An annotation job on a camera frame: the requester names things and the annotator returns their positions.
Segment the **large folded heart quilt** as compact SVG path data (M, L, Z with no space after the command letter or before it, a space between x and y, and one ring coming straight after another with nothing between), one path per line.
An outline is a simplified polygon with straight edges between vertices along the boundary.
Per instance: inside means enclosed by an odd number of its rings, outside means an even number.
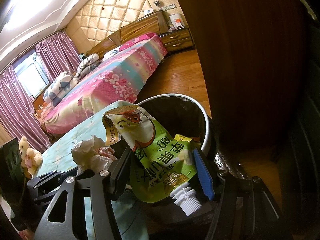
M46 89L43 100L56 107L61 100L77 85L78 80L66 70L62 72Z

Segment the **pink curtain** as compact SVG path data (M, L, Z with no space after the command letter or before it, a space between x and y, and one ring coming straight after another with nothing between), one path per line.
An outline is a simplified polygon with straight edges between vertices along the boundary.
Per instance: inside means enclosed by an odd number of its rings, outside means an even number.
M1 74L1 124L12 137L26 137L32 148L43 153L50 147L50 141L34 113L31 99L9 66Z
M38 42L35 51L50 81L66 70L74 73L80 63L78 50L64 30Z

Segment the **small folded quilt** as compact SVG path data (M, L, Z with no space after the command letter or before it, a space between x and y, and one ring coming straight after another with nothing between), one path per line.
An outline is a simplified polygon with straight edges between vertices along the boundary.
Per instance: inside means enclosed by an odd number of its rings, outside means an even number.
M89 65L97 62L99 60L99 55L94 53L86 57L84 60L80 62L80 64L77 67L77 70L75 72L74 77L78 78L80 76L80 73Z

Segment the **pink pillow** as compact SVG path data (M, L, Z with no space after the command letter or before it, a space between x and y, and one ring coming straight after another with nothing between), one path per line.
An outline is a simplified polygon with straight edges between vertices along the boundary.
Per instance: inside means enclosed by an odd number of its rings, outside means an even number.
M157 35L156 33L150 32L150 33L146 33L146 34L140 35L139 37L133 38L133 39L131 39L129 41L126 41L119 47L119 51L123 51L123 50L125 50L127 48L130 48L131 46L137 44L140 41L149 40L149 39L151 39L152 37L154 37L156 35Z

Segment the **green juice pouch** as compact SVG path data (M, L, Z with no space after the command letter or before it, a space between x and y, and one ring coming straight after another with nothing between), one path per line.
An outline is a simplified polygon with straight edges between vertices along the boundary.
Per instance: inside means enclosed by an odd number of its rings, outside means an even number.
M141 166L131 168L130 183L136 197L156 203L171 197L189 216L201 208L196 191L190 186L197 169L192 145L175 140L145 109L128 105L103 115L106 145L124 140Z

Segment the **white bag on nightstand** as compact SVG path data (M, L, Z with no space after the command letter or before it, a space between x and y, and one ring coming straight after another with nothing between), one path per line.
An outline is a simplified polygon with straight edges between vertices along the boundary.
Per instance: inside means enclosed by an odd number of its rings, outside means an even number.
M185 23L182 19L181 14L179 14L179 13L171 14L171 15L169 15L169 18L170 18L172 25L175 27L175 29L184 28Z

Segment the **wooden nightstand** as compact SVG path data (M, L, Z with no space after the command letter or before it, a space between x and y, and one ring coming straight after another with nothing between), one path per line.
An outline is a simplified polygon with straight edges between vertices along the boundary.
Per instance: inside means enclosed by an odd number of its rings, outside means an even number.
M159 36L163 46L169 53L175 53L180 50L194 46L193 38L189 28L181 28L172 32L167 32Z

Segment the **cream teddy bear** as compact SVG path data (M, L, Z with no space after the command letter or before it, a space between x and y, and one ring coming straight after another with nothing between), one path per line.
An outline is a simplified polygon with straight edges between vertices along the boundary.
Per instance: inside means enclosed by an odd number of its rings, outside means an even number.
M18 146L21 155L22 168L33 176L43 162L42 154L40 151L31 148L26 137L21 137Z

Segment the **left pink curtain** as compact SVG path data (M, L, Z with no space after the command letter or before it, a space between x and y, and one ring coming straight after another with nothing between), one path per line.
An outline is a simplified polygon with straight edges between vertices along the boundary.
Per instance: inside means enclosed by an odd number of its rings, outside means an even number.
M9 66L1 74L1 124L12 137L26 137L32 148L43 153L50 147L50 141L34 113L31 99Z

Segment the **white pillow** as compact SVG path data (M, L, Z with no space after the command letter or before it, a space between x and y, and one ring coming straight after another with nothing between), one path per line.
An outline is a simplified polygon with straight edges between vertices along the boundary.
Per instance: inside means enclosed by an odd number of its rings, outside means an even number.
M105 61L105 60L113 57L113 56L116 55L117 53L119 53L119 48L120 48L120 47L117 47L117 48L114 48L114 49L106 52L106 53L104 54L104 56L103 56L103 61Z

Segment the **bed with pink floral sheet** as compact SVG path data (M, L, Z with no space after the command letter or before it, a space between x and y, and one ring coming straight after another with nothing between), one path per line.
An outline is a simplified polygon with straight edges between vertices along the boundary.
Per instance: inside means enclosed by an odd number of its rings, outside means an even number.
M65 134L118 100L134 103L166 54L157 35L127 46L81 79L42 119L42 126L49 133Z

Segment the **right pink curtain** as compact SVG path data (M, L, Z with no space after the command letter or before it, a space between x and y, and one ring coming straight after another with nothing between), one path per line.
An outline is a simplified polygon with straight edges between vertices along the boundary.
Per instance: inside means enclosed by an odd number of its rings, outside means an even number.
M74 73L80 63L78 50L64 30L38 42L35 51L50 81L66 70Z

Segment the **wooden headboard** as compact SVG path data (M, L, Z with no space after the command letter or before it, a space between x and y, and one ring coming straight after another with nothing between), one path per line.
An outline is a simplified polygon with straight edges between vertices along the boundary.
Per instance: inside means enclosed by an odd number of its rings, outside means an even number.
M102 59L105 52L121 46L133 38L146 33L156 33L157 35L161 35L166 33L168 30L169 25L164 11L153 12L106 36L96 46L88 50L85 55L89 56L92 54L98 54L99 59Z

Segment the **window with blinds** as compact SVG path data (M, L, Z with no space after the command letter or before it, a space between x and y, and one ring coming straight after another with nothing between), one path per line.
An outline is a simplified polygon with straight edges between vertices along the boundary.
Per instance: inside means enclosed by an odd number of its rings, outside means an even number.
M13 63L14 71L28 96L35 100L50 84L47 73L35 49Z

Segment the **white rim trash bin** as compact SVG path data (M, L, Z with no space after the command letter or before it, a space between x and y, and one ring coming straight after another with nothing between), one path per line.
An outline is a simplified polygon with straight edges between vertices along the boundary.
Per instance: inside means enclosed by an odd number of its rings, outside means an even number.
M159 121L171 136L180 134L196 138L204 155L215 157L213 121L197 100L183 94L167 93L152 96L137 105Z

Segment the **yellow snack packet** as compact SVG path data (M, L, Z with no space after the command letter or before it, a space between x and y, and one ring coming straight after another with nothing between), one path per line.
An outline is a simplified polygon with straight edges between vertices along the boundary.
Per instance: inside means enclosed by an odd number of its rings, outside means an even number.
M191 142L193 140L192 138L189 138L189 137L186 137L186 136L183 136L183 135L180 135L180 134L176 134L174 139L176 141L187 141L187 142Z

